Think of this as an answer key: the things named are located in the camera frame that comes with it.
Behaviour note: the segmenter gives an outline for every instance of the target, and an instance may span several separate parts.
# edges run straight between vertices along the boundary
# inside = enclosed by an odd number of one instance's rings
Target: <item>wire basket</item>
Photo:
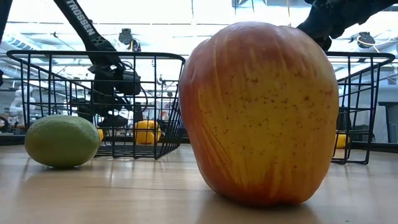
[[[327,52],[339,86],[340,111],[337,119],[332,162],[368,164],[374,138],[380,72],[395,56],[365,52]]]
[[[21,77],[17,80],[21,88],[35,94],[22,95],[25,129],[51,114],[80,116],[95,124],[100,136],[103,135],[96,157],[158,159],[181,144],[184,125],[177,88],[185,63],[183,57],[149,52],[29,50],[8,51],[7,56],[20,65]],[[119,57],[130,72],[136,71],[141,79],[94,79],[84,68],[92,66],[89,56]],[[79,73],[87,72],[82,73],[80,79],[68,77],[65,70],[74,68],[78,68]],[[112,85],[111,93],[97,91],[100,85]],[[122,85],[127,92],[135,93],[127,95],[117,91]]]

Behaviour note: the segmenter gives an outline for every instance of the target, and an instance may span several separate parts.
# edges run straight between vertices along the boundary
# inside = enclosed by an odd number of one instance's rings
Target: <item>wooden table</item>
[[[56,171],[23,146],[0,147],[4,224],[393,224],[398,155],[374,152],[370,165],[332,164],[316,194],[295,208],[251,209],[215,195],[184,145],[158,161],[99,158]]]

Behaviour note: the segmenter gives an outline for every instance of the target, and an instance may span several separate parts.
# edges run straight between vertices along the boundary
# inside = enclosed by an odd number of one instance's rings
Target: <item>apple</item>
[[[335,145],[338,84],[308,35],[230,25],[193,50],[178,93],[198,168],[216,193],[294,205],[319,188]]]

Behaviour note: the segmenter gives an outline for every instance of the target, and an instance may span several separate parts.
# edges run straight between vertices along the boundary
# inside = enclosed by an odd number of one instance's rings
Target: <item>lime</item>
[[[25,149],[33,160],[59,168],[86,163],[99,146],[97,128],[77,116],[55,114],[40,118],[25,136]]]

